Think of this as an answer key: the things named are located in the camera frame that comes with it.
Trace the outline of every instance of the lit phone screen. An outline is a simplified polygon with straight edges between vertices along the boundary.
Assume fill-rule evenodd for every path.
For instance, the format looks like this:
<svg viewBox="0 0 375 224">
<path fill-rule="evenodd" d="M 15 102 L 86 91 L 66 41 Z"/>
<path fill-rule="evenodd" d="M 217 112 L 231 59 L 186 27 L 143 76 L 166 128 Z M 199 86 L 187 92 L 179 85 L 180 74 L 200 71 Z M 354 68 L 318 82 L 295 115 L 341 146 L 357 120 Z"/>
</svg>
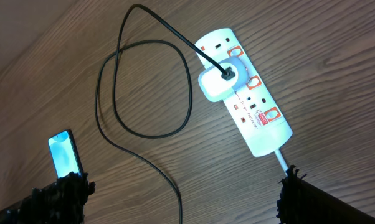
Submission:
<svg viewBox="0 0 375 224">
<path fill-rule="evenodd" d="M 70 135 L 67 131 L 63 131 L 51 137 L 48 143 L 55 164 L 57 177 L 65 177 L 70 172 L 81 175 Z"/>
</svg>

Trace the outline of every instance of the cable connector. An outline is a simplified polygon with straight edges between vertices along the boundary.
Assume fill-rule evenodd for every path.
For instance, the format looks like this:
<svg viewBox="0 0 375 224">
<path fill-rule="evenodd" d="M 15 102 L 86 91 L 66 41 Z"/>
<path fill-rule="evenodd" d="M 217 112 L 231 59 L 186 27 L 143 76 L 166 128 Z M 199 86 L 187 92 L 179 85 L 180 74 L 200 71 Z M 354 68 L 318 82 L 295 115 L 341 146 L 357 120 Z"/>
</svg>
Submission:
<svg viewBox="0 0 375 224">
<path fill-rule="evenodd" d="M 224 80 L 230 80 L 231 78 L 235 77 L 236 74 L 235 72 L 233 72 L 232 70 L 232 67 L 228 67 L 227 69 L 225 69 L 226 71 L 226 74 L 222 74 L 221 77 L 224 79 Z"/>
</svg>

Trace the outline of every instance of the red label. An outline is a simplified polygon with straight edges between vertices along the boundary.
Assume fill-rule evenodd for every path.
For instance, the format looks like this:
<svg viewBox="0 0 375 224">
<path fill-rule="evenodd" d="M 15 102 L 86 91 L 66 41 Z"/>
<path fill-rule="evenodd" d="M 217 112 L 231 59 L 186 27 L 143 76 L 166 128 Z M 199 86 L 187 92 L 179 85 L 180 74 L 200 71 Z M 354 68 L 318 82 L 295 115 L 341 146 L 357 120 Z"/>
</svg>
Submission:
<svg viewBox="0 0 375 224">
<path fill-rule="evenodd" d="M 263 115 L 263 113 L 258 114 L 258 117 L 260 118 L 263 125 L 266 125 L 269 123 L 265 115 Z"/>
</svg>

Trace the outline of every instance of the white power strip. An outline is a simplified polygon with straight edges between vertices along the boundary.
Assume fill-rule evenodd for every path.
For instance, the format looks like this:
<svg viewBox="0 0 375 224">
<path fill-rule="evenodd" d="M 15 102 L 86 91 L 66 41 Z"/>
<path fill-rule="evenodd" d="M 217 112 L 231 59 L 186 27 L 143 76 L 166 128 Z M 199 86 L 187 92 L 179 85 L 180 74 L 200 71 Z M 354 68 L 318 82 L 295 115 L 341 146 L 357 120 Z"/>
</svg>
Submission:
<svg viewBox="0 0 375 224">
<path fill-rule="evenodd" d="M 218 63 L 230 57 L 237 57 L 243 62 L 249 75 L 248 82 L 221 98 L 254 156 L 278 151 L 292 136 L 293 131 L 232 30 L 210 32 L 195 45 Z M 199 54 L 198 56 L 204 68 L 211 70 L 213 65 Z M 202 73 L 199 83 L 202 83 L 203 77 L 206 74 Z M 214 101 L 214 98 L 210 98 L 207 91 L 218 88 L 220 82 L 227 81 L 214 80 L 210 87 L 201 85 L 209 100 Z"/>
</svg>

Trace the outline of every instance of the white charger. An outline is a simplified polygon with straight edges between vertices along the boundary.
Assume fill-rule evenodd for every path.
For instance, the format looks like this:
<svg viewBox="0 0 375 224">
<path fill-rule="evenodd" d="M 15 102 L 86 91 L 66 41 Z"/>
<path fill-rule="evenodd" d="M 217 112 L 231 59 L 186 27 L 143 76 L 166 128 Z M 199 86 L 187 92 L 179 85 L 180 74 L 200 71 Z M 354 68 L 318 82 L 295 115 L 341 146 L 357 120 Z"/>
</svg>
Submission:
<svg viewBox="0 0 375 224">
<path fill-rule="evenodd" d="M 223 77 L 221 71 L 197 54 L 206 69 L 199 76 L 206 98 L 211 102 L 224 101 L 255 157 L 275 152 L 286 171 L 288 166 L 279 148 L 293 131 L 232 30 L 212 31 L 195 46 L 234 74 Z"/>
</svg>

